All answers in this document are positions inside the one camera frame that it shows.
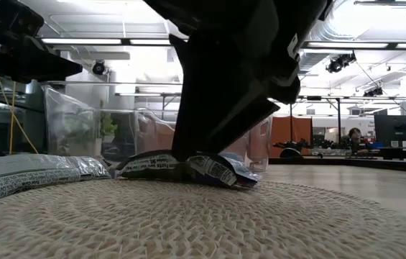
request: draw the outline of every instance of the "window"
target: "window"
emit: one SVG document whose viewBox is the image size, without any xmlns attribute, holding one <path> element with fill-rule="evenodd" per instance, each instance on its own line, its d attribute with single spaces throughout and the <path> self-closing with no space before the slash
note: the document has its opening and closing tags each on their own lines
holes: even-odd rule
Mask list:
<svg viewBox="0 0 406 259">
<path fill-rule="evenodd" d="M 0 77 L 0 101 L 1 103 L 6 103 L 4 101 L 3 92 L 8 99 L 9 104 L 11 104 L 13 97 L 14 82 L 8 78 Z M 43 93 L 41 86 L 38 83 L 16 83 L 14 92 L 14 103 L 16 106 L 26 106 L 32 109 L 37 109 L 44 111 L 43 107 Z"/>
<path fill-rule="evenodd" d="M 38 153 L 45 150 L 45 115 L 27 109 L 15 108 L 14 114 Z M 9 151 L 11 143 L 11 111 L 6 104 L 0 103 L 0 150 Z M 13 122 L 13 153 L 34 153 L 17 122 Z"/>
</svg>

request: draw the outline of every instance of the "security camera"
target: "security camera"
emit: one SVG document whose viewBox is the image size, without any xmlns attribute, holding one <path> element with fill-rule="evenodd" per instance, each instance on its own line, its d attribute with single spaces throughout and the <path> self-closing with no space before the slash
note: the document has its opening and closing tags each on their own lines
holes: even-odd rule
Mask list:
<svg viewBox="0 0 406 259">
<path fill-rule="evenodd" d="M 105 66 L 105 60 L 96 60 L 96 64 L 93 66 L 93 73 L 98 76 L 103 76 L 109 72 Z"/>
</svg>

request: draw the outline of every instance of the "floor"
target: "floor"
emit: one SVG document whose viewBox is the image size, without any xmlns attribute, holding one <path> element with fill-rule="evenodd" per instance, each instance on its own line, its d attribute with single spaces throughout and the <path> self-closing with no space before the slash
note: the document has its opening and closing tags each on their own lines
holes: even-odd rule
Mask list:
<svg viewBox="0 0 406 259">
<path fill-rule="evenodd" d="M 262 180 L 305 184 L 377 201 L 406 215 L 406 172 L 337 165 L 270 165 Z"/>
</svg>

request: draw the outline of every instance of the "round woven rug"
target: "round woven rug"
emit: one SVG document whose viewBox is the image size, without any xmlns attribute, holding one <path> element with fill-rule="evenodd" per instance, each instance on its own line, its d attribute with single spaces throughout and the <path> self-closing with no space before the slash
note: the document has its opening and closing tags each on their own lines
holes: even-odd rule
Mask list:
<svg viewBox="0 0 406 259">
<path fill-rule="evenodd" d="M 406 258 L 406 217 L 286 183 L 88 181 L 0 199 L 0 258 Z"/>
</svg>

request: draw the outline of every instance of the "white ceiling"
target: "white ceiling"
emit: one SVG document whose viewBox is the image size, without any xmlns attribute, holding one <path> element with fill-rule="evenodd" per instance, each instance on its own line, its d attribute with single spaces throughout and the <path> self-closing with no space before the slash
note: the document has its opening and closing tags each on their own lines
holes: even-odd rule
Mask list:
<svg viewBox="0 0 406 259">
<path fill-rule="evenodd" d="M 406 8 L 354 6 L 353 0 L 337 0 L 338 10 L 334 10 L 332 25 L 335 30 L 351 31 L 356 34 L 355 40 L 406 40 Z M 41 14 L 47 23 L 40 31 L 43 37 L 149 37 L 167 38 L 168 33 L 178 34 L 177 28 L 163 20 L 156 12 L 150 9 L 140 0 L 21 0 L 36 12 Z M 140 63 L 143 70 L 166 70 L 166 74 L 181 73 L 181 70 L 165 65 L 167 56 L 164 52 L 155 50 L 155 56 L 163 60 L 156 60 L 148 51 L 138 48 L 125 47 L 80 47 L 77 50 L 82 54 L 109 52 L 131 54 L 130 60 L 124 60 L 126 64 L 135 65 Z M 400 85 L 398 73 L 406 69 L 406 52 L 400 51 L 357 51 L 358 62 L 363 69 L 373 78 L 386 78 L 386 85 L 392 88 Z M 343 71 L 329 74 L 325 67 L 328 59 L 322 60 L 317 65 L 313 64 L 308 76 L 302 80 L 304 85 L 302 94 L 341 94 L 353 93 L 362 95 L 363 91 L 355 92 L 355 89 L 371 82 L 357 64 L 351 64 Z"/>
</svg>

